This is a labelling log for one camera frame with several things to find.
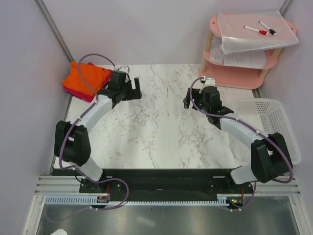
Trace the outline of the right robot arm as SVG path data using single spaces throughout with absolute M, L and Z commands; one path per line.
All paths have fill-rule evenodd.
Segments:
M 222 105 L 215 86 L 188 88 L 183 103 L 186 109 L 192 105 L 207 117 L 210 124 L 229 133 L 250 150 L 250 163 L 231 170 L 224 180 L 228 192 L 236 192 L 247 182 L 286 184 L 293 179 L 293 165 L 284 137 L 280 133 L 262 132 L 240 119 Z

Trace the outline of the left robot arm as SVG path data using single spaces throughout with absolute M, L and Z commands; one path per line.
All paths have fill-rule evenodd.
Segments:
M 114 70 L 110 80 L 81 115 L 56 124 L 54 155 L 59 158 L 60 169 L 82 175 L 81 186 L 87 187 L 88 192 L 106 193 L 109 190 L 103 169 L 91 157 L 90 131 L 121 101 L 141 98 L 139 78 L 130 79 L 128 73 Z

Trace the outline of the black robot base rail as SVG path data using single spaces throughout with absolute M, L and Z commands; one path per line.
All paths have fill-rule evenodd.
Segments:
M 252 182 L 232 183 L 230 169 L 106 169 L 104 173 L 106 193 L 116 201 L 213 200 L 219 194 L 253 192 Z M 91 193 L 81 185 L 79 192 Z

